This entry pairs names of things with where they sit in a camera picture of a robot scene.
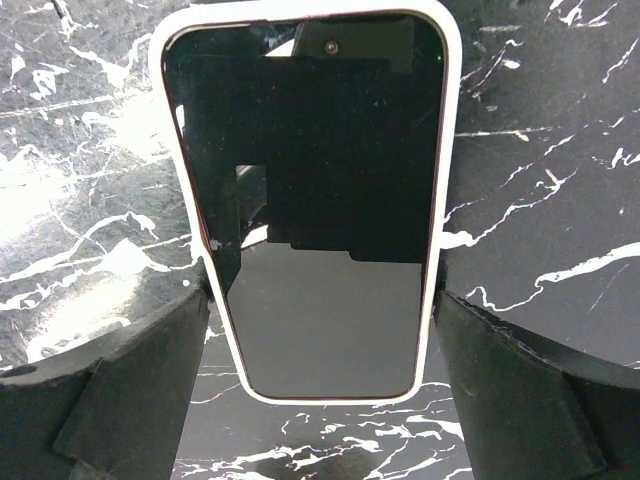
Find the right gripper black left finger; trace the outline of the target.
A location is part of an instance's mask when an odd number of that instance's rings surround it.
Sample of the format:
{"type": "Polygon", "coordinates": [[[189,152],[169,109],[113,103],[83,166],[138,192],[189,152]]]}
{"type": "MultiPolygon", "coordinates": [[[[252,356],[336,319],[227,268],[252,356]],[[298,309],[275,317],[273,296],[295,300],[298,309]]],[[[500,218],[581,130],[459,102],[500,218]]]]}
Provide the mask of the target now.
{"type": "Polygon", "coordinates": [[[167,479],[209,320],[191,288],[143,319],[1,375],[4,479],[167,479]]]}

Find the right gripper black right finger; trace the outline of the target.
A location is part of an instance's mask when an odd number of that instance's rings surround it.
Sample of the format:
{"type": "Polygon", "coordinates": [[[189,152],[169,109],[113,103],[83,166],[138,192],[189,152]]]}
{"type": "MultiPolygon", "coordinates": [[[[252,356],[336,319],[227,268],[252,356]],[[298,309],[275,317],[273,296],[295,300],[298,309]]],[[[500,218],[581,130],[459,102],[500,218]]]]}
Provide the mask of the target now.
{"type": "Polygon", "coordinates": [[[446,291],[434,320],[475,478],[638,478],[638,371],[446,291]]]}

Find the phone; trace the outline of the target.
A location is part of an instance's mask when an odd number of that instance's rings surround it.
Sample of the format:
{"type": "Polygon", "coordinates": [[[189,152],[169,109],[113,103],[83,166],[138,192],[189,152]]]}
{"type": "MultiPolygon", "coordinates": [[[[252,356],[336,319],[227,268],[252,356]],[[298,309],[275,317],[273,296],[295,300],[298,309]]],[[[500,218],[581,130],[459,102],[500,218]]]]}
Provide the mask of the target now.
{"type": "Polygon", "coordinates": [[[277,405],[420,388],[461,83],[439,1],[168,15],[148,65],[241,385],[277,405]]]}

